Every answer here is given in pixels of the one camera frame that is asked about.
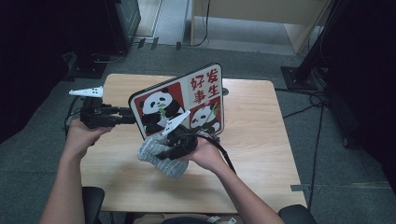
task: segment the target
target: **panda sign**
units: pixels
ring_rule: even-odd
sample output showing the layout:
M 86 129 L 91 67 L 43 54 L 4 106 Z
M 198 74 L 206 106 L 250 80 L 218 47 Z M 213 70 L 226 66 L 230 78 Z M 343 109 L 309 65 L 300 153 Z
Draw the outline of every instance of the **panda sign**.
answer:
M 212 63 L 136 92 L 129 106 L 144 139 L 162 131 L 169 119 L 186 110 L 191 113 L 182 122 L 185 127 L 220 133 L 224 128 L 221 66 Z

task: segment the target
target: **knitted sock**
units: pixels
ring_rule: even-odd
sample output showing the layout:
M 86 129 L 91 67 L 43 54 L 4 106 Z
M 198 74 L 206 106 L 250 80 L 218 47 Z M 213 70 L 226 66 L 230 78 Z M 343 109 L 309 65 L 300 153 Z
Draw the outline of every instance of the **knitted sock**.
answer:
M 147 161 L 152 163 L 159 170 L 163 171 L 166 175 L 172 176 L 173 178 L 179 179 L 183 176 L 187 167 L 189 166 L 188 161 L 169 160 L 165 159 L 161 161 L 155 155 L 168 150 L 170 147 L 165 145 L 166 136 L 161 133 L 155 133 L 148 137 L 142 144 L 137 153 L 137 158 L 140 161 Z

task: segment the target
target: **black clamp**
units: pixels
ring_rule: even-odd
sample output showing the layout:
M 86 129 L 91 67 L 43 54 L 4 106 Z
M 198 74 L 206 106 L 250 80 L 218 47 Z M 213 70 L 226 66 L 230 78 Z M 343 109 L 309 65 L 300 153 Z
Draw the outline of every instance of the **black clamp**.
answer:
M 98 97 L 85 97 L 80 109 L 80 120 L 90 129 L 136 123 L 131 108 L 106 105 Z
M 183 125 L 178 125 L 167 135 L 166 145 L 170 149 L 155 155 L 160 160 L 181 158 L 193 152 L 198 145 L 197 136 Z

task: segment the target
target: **person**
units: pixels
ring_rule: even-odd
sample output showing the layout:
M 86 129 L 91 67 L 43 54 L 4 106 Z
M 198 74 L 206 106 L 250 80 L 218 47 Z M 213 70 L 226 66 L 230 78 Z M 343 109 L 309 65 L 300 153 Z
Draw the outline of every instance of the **person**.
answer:
M 72 121 L 40 224 L 84 223 L 80 162 L 88 147 L 110 131 L 111 128 L 91 130 L 78 119 Z M 219 150 L 205 139 L 198 138 L 197 148 L 180 160 L 194 161 L 216 175 L 244 223 L 283 223 L 279 215 L 233 172 Z

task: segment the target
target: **black chair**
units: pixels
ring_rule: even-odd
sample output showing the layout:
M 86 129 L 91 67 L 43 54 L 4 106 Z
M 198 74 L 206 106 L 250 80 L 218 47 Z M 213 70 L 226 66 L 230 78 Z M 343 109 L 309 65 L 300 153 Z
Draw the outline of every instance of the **black chair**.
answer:
M 102 207 L 105 191 L 96 187 L 82 187 L 82 201 L 86 224 L 102 224 L 99 213 Z
M 290 205 L 280 209 L 279 216 L 285 224 L 317 224 L 308 209 L 300 204 Z
M 100 188 L 82 188 L 86 224 L 102 224 L 98 216 L 104 198 L 105 191 Z M 317 224 L 308 209 L 300 204 L 284 207 L 279 210 L 278 214 L 285 224 Z

